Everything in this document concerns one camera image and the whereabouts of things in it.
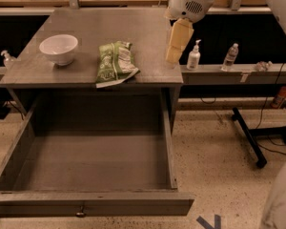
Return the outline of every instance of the floor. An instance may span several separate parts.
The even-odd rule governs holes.
[[[195,202],[187,217],[30,218],[0,219],[0,229],[10,228],[258,228],[263,206],[286,156],[263,150],[268,164],[255,166],[256,158],[231,108],[239,107],[249,128],[261,117],[263,99],[225,101],[181,99],[173,131],[175,169],[179,191],[191,192]],[[262,112],[260,127],[286,124],[286,109]],[[14,109],[0,120],[0,156],[21,125]],[[279,138],[272,138],[280,144]],[[260,139],[264,147],[286,154],[286,147]]]

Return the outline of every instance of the wooden table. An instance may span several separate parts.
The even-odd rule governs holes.
[[[165,62],[164,11],[59,9],[33,37],[1,80],[25,119],[0,167],[0,217],[187,215],[171,140],[183,80]],[[79,39],[61,68],[38,50],[59,33]],[[141,73],[97,90],[98,47],[117,40],[133,43]]]

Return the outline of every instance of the white bottle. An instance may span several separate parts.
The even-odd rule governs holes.
[[[194,45],[193,50],[189,53],[187,68],[189,70],[196,70],[198,68],[200,52],[199,52],[199,42],[201,40],[196,40],[196,45]]]
[[[237,55],[238,55],[238,44],[234,43],[227,52],[221,70],[227,72],[234,65]]]
[[[5,65],[5,67],[7,67],[7,69],[11,67],[11,65],[13,64],[13,61],[16,61],[16,58],[13,56],[10,56],[9,52],[6,50],[1,51],[1,56],[4,56],[3,64]]]

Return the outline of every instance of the open drawer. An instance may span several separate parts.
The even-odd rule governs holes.
[[[0,217],[187,215],[164,90],[45,90],[0,171]]]

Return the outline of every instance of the bowl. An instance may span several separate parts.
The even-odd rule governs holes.
[[[45,39],[39,45],[39,50],[50,62],[64,66],[71,64],[74,60],[77,45],[76,37],[69,34],[57,34]]]

